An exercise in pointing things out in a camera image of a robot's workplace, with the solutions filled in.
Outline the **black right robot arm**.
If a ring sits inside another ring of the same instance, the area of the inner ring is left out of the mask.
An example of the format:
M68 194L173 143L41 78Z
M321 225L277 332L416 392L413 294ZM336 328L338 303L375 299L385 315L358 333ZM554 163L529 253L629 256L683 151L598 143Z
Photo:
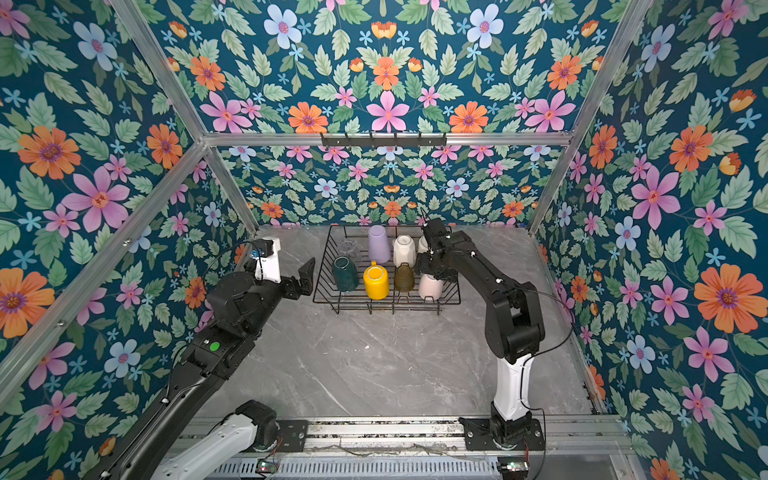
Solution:
M546 336L538 290L503 273L468 234L442 220L429 220L421 230L427 251L417 256L418 269L437 280L462 276L485 302L484 335L497 357L489 434L500 447L512 447L534 429L531 364Z

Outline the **lilac plastic cup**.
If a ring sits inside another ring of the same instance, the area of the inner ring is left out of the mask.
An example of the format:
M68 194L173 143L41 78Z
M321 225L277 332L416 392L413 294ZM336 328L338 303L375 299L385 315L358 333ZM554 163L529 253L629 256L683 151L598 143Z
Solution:
M390 261L391 247L384 226L374 225L368 230L368 255L369 259L377 264L386 264Z

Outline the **olive glass cup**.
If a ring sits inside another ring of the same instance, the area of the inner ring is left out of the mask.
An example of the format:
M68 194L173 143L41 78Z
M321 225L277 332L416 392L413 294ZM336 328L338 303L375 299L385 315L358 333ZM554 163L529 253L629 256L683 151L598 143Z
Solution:
M415 273L407 263L401 263L395 270L394 289L398 293L408 293L415 288Z

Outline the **yellow mug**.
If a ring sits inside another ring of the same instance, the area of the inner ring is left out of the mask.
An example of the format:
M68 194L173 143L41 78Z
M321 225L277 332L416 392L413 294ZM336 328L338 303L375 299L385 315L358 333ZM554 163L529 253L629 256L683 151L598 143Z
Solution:
M383 300L389 295L389 273L384 266L371 262L364 271L363 282L366 294L371 300Z

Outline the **green mug white inside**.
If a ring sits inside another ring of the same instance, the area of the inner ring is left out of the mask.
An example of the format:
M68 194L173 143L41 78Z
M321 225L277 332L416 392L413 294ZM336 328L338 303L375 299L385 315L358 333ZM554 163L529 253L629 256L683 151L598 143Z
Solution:
M349 257L337 257L332 265L332 273L338 291L350 292L357 289L359 285L357 266Z

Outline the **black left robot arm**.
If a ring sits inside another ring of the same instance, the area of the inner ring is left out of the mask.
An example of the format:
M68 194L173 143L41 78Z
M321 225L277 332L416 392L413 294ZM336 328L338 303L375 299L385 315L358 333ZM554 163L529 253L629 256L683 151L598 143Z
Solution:
M204 404L236 372L283 300L313 292L316 261L296 276L266 277L259 260L223 277L208 295L213 320L198 332L170 372L161 394L112 451L86 473L88 479L204 479L232 456L277 440L275 412L248 401L183 454L167 454Z

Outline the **clear glass cup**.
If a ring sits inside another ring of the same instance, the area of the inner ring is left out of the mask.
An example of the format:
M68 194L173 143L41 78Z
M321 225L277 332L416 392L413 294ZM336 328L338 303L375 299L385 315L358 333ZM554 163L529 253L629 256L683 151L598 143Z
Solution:
M358 243L351 238L346 238L338 244L337 253L339 257L346 257L352 263L356 263L360 259Z

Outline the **white faceted mug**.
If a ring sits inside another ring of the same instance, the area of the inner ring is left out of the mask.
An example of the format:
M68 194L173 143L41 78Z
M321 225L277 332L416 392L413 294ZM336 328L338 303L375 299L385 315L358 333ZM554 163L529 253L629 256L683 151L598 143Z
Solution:
M395 267L403 264L413 268L416 263L417 251L414 239L409 235L398 235L393 241L393 263Z

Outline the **pink mug white inside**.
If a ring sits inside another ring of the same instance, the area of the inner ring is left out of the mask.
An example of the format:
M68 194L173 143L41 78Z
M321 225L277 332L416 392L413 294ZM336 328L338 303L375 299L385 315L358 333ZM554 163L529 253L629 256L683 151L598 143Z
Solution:
M431 274L421 275L418 285L418 294L427 302L438 302L442 296L444 281Z

